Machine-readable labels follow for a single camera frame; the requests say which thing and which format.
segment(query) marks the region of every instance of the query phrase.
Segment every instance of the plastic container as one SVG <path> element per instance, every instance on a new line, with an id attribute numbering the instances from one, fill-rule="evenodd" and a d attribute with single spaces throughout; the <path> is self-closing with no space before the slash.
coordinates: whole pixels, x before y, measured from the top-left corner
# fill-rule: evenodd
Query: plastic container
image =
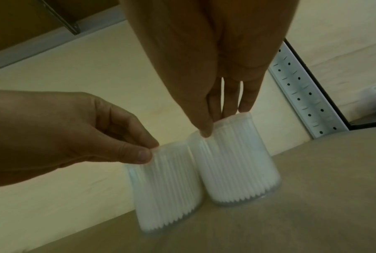
<path id="1" fill-rule="evenodd" d="M 204 197 L 202 184 L 186 142 L 152 150 L 144 165 L 126 165 L 138 222 L 144 232 L 171 225 L 192 213 Z"/>
<path id="2" fill-rule="evenodd" d="M 260 198 L 280 183 L 250 113 L 215 123 L 209 138 L 195 132 L 188 144 L 204 185 L 216 203 L 231 205 Z"/>

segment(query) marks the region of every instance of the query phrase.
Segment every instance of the brown cardboard surface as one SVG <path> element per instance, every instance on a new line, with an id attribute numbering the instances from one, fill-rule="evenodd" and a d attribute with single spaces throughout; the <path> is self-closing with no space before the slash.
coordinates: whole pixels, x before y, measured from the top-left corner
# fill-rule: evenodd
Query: brown cardboard surface
<path id="1" fill-rule="evenodd" d="M 376 128 L 326 136 L 274 156 L 282 185 L 235 207 L 207 200 L 162 233 L 134 212 L 30 253 L 376 252 Z"/>

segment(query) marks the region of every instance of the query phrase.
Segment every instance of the cotton swab container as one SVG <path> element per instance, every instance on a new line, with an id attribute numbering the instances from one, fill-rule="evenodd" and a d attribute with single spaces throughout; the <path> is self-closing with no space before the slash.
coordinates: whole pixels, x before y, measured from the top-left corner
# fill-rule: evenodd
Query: cotton swab container
<path id="1" fill-rule="evenodd" d="M 144 232 L 171 225 L 200 206 L 204 191 L 186 142 L 152 150 L 152 160 L 126 165 L 138 222 Z"/>
<path id="2" fill-rule="evenodd" d="M 216 203 L 233 205 L 260 198 L 280 183 L 250 113 L 216 122 L 209 138 L 195 132 L 188 144 L 204 185 Z"/>

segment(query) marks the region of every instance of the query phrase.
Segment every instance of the hand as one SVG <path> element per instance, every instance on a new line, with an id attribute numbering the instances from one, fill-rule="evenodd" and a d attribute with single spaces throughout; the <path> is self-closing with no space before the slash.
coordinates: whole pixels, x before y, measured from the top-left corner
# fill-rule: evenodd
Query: hand
<path id="1" fill-rule="evenodd" d="M 158 145 L 137 117 L 93 95 L 0 91 L 0 172 L 147 163 Z"/>
<path id="2" fill-rule="evenodd" d="M 297 3 L 121 0 L 169 93 L 205 137 L 212 133 L 213 122 L 252 108 Z M 238 105 L 241 81 L 243 95 Z"/>

